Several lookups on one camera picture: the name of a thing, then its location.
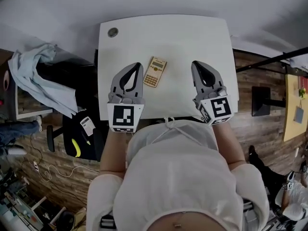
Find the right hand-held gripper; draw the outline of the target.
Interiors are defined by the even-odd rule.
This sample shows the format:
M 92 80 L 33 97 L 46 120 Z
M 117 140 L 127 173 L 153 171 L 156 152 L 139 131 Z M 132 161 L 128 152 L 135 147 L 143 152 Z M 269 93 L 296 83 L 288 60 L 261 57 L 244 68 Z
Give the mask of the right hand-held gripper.
M 193 84 L 197 95 L 193 99 L 202 121 L 209 126 L 229 121 L 233 116 L 231 96 L 223 85 L 220 73 L 210 65 L 193 61 L 191 66 Z

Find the yellow calculator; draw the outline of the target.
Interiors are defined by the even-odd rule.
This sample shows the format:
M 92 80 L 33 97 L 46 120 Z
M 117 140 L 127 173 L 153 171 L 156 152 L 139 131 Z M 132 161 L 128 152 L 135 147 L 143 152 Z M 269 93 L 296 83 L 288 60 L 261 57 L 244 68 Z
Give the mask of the yellow calculator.
M 157 57 L 152 57 L 149 67 L 144 75 L 143 83 L 149 87 L 156 88 L 166 65 L 167 61 Z

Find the person's right forearm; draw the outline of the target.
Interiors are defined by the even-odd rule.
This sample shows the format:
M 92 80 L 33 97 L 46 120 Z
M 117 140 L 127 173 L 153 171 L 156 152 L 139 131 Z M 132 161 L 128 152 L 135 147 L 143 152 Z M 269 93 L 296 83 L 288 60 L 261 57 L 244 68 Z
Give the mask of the person's right forearm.
M 226 160 L 230 171 L 246 164 L 242 147 L 228 122 L 212 126 L 219 153 Z

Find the person's left forearm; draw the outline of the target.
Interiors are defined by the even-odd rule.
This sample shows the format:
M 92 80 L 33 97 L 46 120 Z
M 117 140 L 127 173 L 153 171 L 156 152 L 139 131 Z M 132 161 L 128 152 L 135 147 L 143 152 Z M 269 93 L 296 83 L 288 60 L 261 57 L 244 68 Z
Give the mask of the person's left forearm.
M 115 175 L 124 178 L 126 172 L 126 133 L 108 131 L 100 160 L 100 175 Z

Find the white calculator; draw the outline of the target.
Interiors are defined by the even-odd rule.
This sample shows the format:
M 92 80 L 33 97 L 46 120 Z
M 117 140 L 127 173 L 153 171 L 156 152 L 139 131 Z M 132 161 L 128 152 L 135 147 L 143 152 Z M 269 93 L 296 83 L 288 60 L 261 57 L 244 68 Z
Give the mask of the white calculator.
M 93 130 L 95 129 L 95 125 L 94 125 L 94 123 L 92 122 L 92 120 L 90 119 L 89 116 L 82 119 L 80 121 L 80 125 L 83 127 L 87 136 L 93 135 Z

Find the black stand base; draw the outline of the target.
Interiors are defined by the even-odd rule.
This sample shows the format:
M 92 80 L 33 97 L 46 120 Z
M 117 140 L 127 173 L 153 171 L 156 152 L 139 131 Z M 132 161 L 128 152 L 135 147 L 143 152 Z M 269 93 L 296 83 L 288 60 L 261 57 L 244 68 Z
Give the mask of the black stand base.
M 252 87 L 252 117 L 270 115 L 270 107 L 286 107 L 286 100 L 274 100 L 271 98 L 269 87 Z

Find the black stand pole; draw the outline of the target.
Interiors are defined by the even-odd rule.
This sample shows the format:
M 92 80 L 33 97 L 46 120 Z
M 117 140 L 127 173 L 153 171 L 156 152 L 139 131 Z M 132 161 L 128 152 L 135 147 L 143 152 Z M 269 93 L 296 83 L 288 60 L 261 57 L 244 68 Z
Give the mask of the black stand pole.
M 258 62 L 258 63 L 254 63 L 254 64 L 250 64 L 250 65 L 238 68 L 238 69 L 236 69 L 236 73 L 240 73 L 240 72 L 250 70 L 250 69 L 257 69 L 257 68 L 260 68 L 261 66 L 264 66 L 264 65 L 268 65 L 268 64 L 271 64 L 271 63 L 275 63 L 275 62 L 281 62 L 283 60 L 298 57 L 298 56 L 301 56 L 301 55 L 304 55 L 304 54 L 307 54 L 307 53 L 308 53 L 308 47 L 304 47 L 304 48 L 301 48 L 301 49 L 298 49 L 298 50 L 295 50 L 295 51 L 292 51 L 292 52 L 283 53 L 282 55 L 278 55 L 278 56 L 275 56 L 275 57 L 272 57 L 272 58 L 268 58 L 268 59 L 261 61 L 261 62 Z

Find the black office chair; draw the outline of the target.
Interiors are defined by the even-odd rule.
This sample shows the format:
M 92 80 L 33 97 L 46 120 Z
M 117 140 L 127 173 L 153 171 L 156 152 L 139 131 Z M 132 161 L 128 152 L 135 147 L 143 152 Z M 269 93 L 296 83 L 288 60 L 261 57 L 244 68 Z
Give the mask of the black office chair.
M 51 152 L 55 151 L 55 138 L 63 135 L 66 154 L 76 156 L 72 139 L 78 143 L 81 159 L 100 161 L 108 126 L 100 120 L 98 101 L 98 52 L 94 54 L 94 62 L 90 65 L 78 65 L 71 62 L 59 62 L 53 65 L 38 64 L 38 73 L 46 80 L 53 81 L 76 90 L 76 102 L 81 111 L 68 118 L 62 117 L 62 127 L 54 129 L 47 126 L 47 144 Z M 88 136 L 91 145 L 88 145 L 81 132 L 84 131 L 80 121 L 89 116 L 95 125 L 93 135 Z

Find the yellow banana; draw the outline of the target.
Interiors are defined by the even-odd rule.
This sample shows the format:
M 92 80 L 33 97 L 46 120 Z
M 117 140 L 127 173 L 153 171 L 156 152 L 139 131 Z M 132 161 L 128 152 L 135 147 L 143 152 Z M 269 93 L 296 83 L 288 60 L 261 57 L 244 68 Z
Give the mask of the yellow banana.
M 72 139 L 72 144 L 76 150 L 76 156 L 75 157 L 80 157 L 81 156 L 81 150 L 80 150 L 80 147 L 78 145 L 78 143 L 76 142 L 75 139 Z

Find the light blue cloth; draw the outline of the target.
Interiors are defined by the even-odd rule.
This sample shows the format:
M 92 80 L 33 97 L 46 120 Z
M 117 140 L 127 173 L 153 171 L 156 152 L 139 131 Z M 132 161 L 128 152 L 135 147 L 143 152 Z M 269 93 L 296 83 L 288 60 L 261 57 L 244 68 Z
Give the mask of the light blue cloth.
M 17 86 L 32 95 L 37 101 L 72 118 L 78 113 L 75 89 L 42 78 L 37 71 L 39 63 L 48 63 L 56 56 L 52 44 L 44 44 L 30 51 L 15 51 L 8 61 L 11 75 Z

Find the yellow board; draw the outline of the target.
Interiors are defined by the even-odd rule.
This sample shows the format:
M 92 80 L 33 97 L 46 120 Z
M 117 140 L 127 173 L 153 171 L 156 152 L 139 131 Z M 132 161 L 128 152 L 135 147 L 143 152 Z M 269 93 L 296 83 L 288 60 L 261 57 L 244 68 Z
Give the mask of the yellow board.
M 298 76 L 286 75 L 286 107 L 285 121 L 282 140 L 284 142 L 295 138 L 306 132 L 308 126 L 308 97 L 302 99 L 298 96 Z M 303 109 L 303 119 L 301 123 L 294 121 L 297 108 Z

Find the red and yellow flowers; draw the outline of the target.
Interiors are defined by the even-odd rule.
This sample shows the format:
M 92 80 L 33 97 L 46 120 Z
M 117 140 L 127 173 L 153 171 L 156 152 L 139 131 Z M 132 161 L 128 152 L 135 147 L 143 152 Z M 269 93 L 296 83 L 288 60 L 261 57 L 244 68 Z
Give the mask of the red and yellow flowers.
M 308 78 L 303 76 L 298 77 L 298 89 L 298 94 L 300 98 L 308 98 Z

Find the person's white shirt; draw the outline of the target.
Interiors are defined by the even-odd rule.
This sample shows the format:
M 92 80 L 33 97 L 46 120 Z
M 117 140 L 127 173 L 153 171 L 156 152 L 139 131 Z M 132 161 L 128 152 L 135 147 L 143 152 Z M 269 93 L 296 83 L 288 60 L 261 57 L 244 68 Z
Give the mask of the person's white shirt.
M 212 126 L 167 118 L 127 138 L 123 179 L 91 182 L 86 231 L 108 214 L 116 231 L 262 231 L 269 208 L 260 171 L 230 171 Z

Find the grey pouch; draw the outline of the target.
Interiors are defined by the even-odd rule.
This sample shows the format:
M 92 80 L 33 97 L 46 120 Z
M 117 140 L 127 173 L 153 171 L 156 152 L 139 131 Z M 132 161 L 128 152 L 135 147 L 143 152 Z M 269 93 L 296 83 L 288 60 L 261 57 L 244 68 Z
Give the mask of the grey pouch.
M 294 121 L 295 121 L 296 123 L 301 124 L 302 121 L 303 121 L 303 115 L 304 115 L 304 110 L 303 110 L 301 107 L 297 106 L 297 107 L 295 108 Z

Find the black shoe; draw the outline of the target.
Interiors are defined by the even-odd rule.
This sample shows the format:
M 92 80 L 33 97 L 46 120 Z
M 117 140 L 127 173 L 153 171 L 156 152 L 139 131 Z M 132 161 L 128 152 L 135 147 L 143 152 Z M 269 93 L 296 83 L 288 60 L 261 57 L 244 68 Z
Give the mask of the black shoe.
M 75 215 L 65 210 L 58 218 L 57 231 L 72 231 L 75 225 Z

